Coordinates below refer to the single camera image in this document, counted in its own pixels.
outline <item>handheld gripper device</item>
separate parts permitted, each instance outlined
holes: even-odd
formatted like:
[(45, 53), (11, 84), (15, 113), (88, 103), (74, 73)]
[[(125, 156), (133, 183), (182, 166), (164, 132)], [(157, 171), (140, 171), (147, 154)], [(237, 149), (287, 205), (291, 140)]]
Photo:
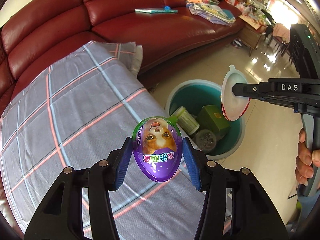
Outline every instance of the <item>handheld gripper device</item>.
[[(237, 83), (232, 92), (235, 96), (286, 106), (300, 113), (306, 146), (312, 152), (320, 149), (320, 49), (306, 25), (291, 25), (289, 51), (300, 78), (271, 78), (258, 85)], [(308, 186), (299, 188), (304, 196), (313, 196), (317, 191), (320, 169), (314, 165), (313, 169)]]

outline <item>wooden table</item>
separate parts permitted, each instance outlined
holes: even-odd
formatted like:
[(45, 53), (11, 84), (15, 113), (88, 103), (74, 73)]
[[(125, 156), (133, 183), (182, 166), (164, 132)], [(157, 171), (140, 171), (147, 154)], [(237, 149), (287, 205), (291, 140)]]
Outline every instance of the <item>wooden table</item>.
[(248, 23), (245, 24), (245, 27), (239, 32), (238, 38), (242, 43), (250, 48), (249, 56), (251, 56), (252, 50), (256, 49), (258, 43), (264, 33), (260, 33), (259, 29), (251, 27)]

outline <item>tile floor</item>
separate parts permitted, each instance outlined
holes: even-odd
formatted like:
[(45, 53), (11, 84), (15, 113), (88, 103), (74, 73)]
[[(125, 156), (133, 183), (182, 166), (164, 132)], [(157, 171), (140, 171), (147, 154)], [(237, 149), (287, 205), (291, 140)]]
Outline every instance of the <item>tile floor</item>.
[[(261, 42), (251, 57), (245, 46), (240, 49), (225, 46), (161, 82), (153, 97), (164, 107), (169, 93), (184, 81), (205, 79), (222, 85), (230, 64), (244, 73), (249, 83), (275, 77), (299, 77), (294, 65), (290, 66), (288, 55), (274, 58), (274, 45), (271, 43), (268, 47)], [(286, 223), (297, 201), (296, 197), (287, 198), (295, 184), (295, 158), (302, 127), (300, 115), (285, 107), (252, 100), (244, 118), (246, 127), (242, 144), (219, 163), (233, 170), (251, 169)]]

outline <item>human hand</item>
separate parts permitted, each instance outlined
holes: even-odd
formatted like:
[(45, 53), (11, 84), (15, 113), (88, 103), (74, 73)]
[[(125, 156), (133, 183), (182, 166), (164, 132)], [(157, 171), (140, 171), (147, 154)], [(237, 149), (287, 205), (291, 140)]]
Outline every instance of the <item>human hand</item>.
[(308, 150), (305, 145), (306, 132), (302, 128), (299, 133), (299, 143), (298, 143), (298, 156), (296, 158), (296, 179), (300, 184), (308, 186), (307, 179), (313, 177), (313, 168), (310, 166), (312, 163), (320, 167), (320, 150), (315, 150), (312, 153)]

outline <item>plaid bedsheet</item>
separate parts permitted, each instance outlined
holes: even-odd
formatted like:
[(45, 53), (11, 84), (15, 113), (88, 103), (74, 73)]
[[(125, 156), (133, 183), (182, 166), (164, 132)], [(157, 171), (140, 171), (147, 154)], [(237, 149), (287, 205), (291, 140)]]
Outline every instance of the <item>plaid bedsheet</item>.
[[(89, 42), (42, 72), (1, 116), (1, 175), (23, 232), (64, 167), (90, 167), (120, 148), (142, 119), (166, 116), (114, 55)], [(183, 160), (173, 179), (156, 183), (132, 157), (110, 198), (120, 239), (187, 240), (194, 238), (204, 193), (191, 185)], [(84, 189), (84, 233), (91, 237), (88, 208)]]

